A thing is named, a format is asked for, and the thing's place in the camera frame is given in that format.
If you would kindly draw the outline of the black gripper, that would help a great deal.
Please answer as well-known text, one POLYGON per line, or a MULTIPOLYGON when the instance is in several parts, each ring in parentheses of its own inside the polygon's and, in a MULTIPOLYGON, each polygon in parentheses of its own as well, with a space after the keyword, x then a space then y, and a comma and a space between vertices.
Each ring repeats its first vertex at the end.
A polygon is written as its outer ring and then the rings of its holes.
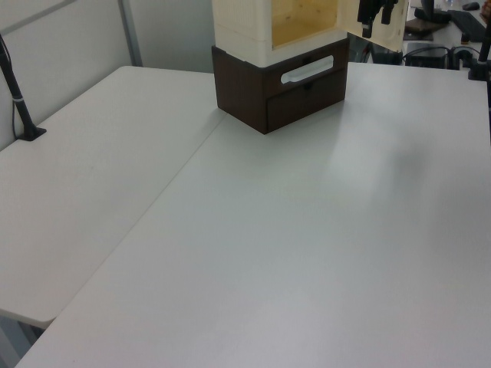
POLYGON ((390 24, 392 11, 397 0, 361 0, 358 7, 358 22, 362 24, 362 37, 372 36, 372 23, 382 11, 381 23, 390 24))

